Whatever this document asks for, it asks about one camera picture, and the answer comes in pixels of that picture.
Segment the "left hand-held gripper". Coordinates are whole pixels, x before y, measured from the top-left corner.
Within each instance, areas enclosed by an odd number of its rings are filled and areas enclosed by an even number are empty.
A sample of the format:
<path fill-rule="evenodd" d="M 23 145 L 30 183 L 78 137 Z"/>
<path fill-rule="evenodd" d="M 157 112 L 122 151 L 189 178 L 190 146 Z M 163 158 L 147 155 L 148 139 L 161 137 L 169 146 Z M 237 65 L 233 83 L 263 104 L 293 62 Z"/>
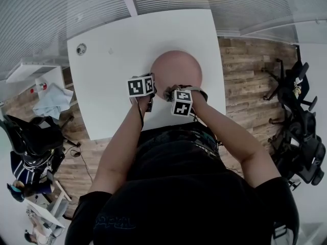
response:
<path fill-rule="evenodd" d="M 130 102 L 136 103 L 140 97 L 150 96 L 146 112 L 152 111 L 153 98 L 156 94 L 155 79 L 153 73 L 146 73 L 142 76 L 133 76 L 127 81 Z"/>

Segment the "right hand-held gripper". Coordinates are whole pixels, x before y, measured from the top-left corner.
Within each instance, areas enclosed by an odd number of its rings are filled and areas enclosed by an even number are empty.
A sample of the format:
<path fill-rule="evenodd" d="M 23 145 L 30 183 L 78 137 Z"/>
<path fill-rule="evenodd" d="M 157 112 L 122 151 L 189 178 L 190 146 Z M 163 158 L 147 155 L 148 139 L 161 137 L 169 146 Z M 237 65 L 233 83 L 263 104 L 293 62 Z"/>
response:
<path fill-rule="evenodd" d="M 172 115 L 189 117 L 193 104 L 191 91 L 200 92 L 201 95 L 204 97 L 205 101 L 207 102 L 208 100 L 208 95 L 200 87 L 192 85 L 179 85 L 178 88 L 180 90 L 173 91 L 171 108 Z"/>

